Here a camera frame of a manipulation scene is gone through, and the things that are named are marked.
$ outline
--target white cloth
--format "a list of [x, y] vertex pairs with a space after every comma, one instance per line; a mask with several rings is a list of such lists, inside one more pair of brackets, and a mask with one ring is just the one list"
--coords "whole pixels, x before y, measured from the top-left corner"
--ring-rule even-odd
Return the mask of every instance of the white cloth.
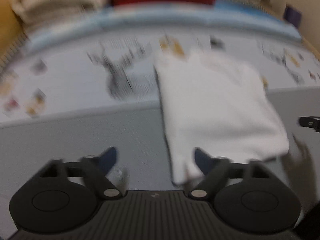
[[286, 154], [284, 126], [266, 98], [259, 74], [222, 52], [159, 54], [164, 128], [176, 184], [201, 176], [194, 148], [236, 163]]

